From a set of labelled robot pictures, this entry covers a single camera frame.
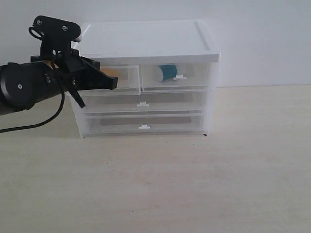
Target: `black robotic arm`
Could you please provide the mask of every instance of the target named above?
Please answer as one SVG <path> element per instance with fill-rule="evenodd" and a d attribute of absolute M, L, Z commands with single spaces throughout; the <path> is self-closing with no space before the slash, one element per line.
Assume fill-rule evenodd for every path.
<path fill-rule="evenodd" d="M 100 71 L 99 62 L 81 57 L 78 50 L 71 48 L 72 41 L 80 42 L 79 25 L 38 16 L 29 32 L 42 41 L 40 55 L 32 56 L 30 63 L 8 63 L 0 66 L 0 115 L 29 110 L 40 101 L 62 94 L 62 103 L 58 110 L 60 113 L 66 91 L 83 108 L 85 103 L 78 93 L 79 90 L 113 90 L 117 87 L 117 77 L 104 74 Z M 21 128 L 0 130 L 0 133 Z"/>

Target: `clear plastic drawer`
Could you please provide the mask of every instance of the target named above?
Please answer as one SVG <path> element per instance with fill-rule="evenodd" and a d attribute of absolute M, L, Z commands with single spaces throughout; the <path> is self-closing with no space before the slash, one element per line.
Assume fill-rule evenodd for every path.
<path fill-rule="evenodd" d="M 142 65 L 144 92 L 213 90 L 211 76 L 217 63 Z"/>
<path fill-rule="evenodd" d="M 144 116 L 101 118 L 90 116 L 86 118 L 88 135 L 101 135 L 106 133 L 143 133 L 143 132 L 194 132 L 202 127 L 202 116 Z"/>
<path fill-rule="evenodd" d="M 82 96 L 84 113 L 202 110 L 206 92 L 140 94 L 138 96 Z"/>
<path fill-rule="evenodd" d="M 114 90 L 79 91 L 80 95 L 117 96 L 140 94 L 138 66 L 102 66 L 101 71 L 109 76 L 118 77 L 117 88 Z"/>

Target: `white table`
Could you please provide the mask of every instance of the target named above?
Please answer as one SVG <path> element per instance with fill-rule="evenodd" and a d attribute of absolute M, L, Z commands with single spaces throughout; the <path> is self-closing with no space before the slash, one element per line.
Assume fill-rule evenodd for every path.
<path fill-rule="evenodd" d="M 67 101 L 0 135 L 0 232 L 309 233 L 311 86 L 218 89 L 212 131 L 82 140 Z"/>

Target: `white drawer unit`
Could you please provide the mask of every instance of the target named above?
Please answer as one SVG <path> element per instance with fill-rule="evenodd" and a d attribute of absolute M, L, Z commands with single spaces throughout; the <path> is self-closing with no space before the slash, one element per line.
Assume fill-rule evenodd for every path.
<path fill-rule="evenodd" d="M 118 77 L 115 90 L 70 98 L 81 137 L 210 131 L 220 52 L 203 20 L 88 22 L 81 55 Z"/>

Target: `drawer handle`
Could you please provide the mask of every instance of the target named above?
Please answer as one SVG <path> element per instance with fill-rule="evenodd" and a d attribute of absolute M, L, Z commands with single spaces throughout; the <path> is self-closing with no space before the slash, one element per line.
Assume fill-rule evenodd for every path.
<path fill-rule="evenodd" d="M 148 129 L 150 129 L 150 126 L 148 126 L 148 125 L 141 125 L 141 126 L 139 126 L 138 127 L 140 130 L 148 130 Z"/>
<path fill-rule="evenodd" d="M 176 80 L 187 80 L 187 77 L 184 77 L 183 75 L 176 75 L 176 77 L 173 78 L 175 81 Z"/>
<path fill-rule="evenodd" d="M 146 102 L 140 102 L 137 107 L 149 107 L 149 104 L 147 104 Z"/>

